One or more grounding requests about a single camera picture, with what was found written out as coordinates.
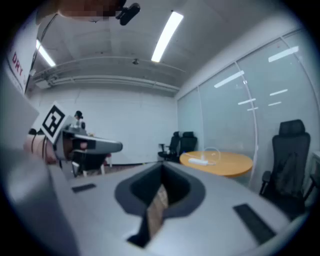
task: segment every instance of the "chair backrest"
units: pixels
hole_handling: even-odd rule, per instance
[[[194,151],[197,144],[197,140],[198,139],[194,136],[193,131],[184,132],[182,138],[180,139],[179,155],[181,155],[183,152]]]
[[[310,135],[306,132],[301,120],[292,120],[280,124],[279,135],[272,139],[274,164],[272,183],[281,182],[283,191],[294,193],[301,191],[307,157],[310,146]]]
[[[171,152],[177,152],[177,147],[179,145],[180,142],[180,136],[179,136],[179,132],[176,131],[173,133],[173,137],[171,138],[171,142],[170,142],[170,151]]]

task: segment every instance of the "round table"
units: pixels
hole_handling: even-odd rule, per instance
[[[189,163],[190,158],[201,159],[204,154],[204,159],[209,163],[216,162],[216,165],[200,165]],[[200,171],[226,176],[226,177],[238,177],[249,171],[253,166],[253,161],[246,155],[221,152],[221,159],[219,161],[219,152],[217,151],[192,151],[180,156],[180,163],[198,169]]]

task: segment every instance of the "ceiling light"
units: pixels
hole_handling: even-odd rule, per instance
[[[244,74],[245,74],[245,72],[244,72],[243,70],[241,70],[240,72],[235,73],[235,74],[229,76],[228,78],[222,80],[221,82],[218,82],[217,84],[214,85],[214,87],[215,87],[215,88],[219,88],[220,86],[223,86],[223,85],[225,85],[226,83],[229,83],[230,81],[232,81],[232,80],[234,80],[234,79],[236,79],[236,78],[238,78],[238,77],[241,77],[241,76],[244,75]]]
[[[169,20],[167,21],[162,31],[160,39],[155,47],[155,50],[151,59],[153,62],[159,62],[161,60],[161,57],[164,54],[171,37],[175,33],[177,27],[179,26],[183,18],[184,18],[183,15],[175,11],[171,14]]]
[[[279,53],[269,57],[268,60],[269,60],[269,62],[274,62],[276,60],[279,60],[279,59],[281,59],[281,58],[283,58],[285,56],[288,56],[290,54],[296,53],[298,51],[299,51],[299,46],[295,46],[295,47],[292,47],[290,49],[284,50],[282,52],[279,52]]]
[[[287,91],[288,91],[288,89],[276,91],[276,92],[270,93],[270,96],[277,95],[277,94],[282,94],[282,93],[285,93],[285,92],[287,92]]]
[[[257,109],[258,109],[258,107],[254,107],[254,108],[249,108],[246,111],[257,110]]]
[[[246,103],[249,103],[249,102],[254,102],[255,100],[256,100],[255,98],[248,99],[248,100],[245,100],[245,101],[239,102],[239,103],[238,103],[238,105],[246,104]]]
[[[282,102],[279,101],[279,102],[271,103],[271,104],[269,104],[268,106],[274,106],[274,105],[278,105],[278,104],[281,104],[281,103],[282,103]]]
[[[52,58],[49,56],[45,48],[41,45],[39,40],[36,40],[35,47],[38,49],[39,53],[42,55],[42,57],[46,60],[46,62],[50,65],[50,67],[54,67],[56,63],[52,60]]]

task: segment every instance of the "white wall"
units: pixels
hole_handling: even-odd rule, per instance
[[[41,120],[53,101],[70,115],[82,111],[86,131],[96,137],[120,141],[123,150],[112,154],[114,164],[155,162],[159,143],[170,143],[177,130],[177,104],[173,97],[140,89],[116,89],[103,86],[57,86],[30,97]]]
[[[278,11],[269,15],[196,70],[183,83],[175,98],[180,99],[234,61],[300,27],[302,27],[301,23],[288,12]]]

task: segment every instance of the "wooden table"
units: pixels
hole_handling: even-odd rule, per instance
[[[194,158],[201,159],[204,153],[204,159],[209,162],[217,162],[216,165],[199,165],[189,163],[189,159]],[[219,160],[219,152],[217,151],[192,151],[180,156],[180,163],[198,169],[200,171],[226,176],[226,177],[238,177],[249,171],[253,166],[253,161],[243,154],[221,152],[221,159]]]

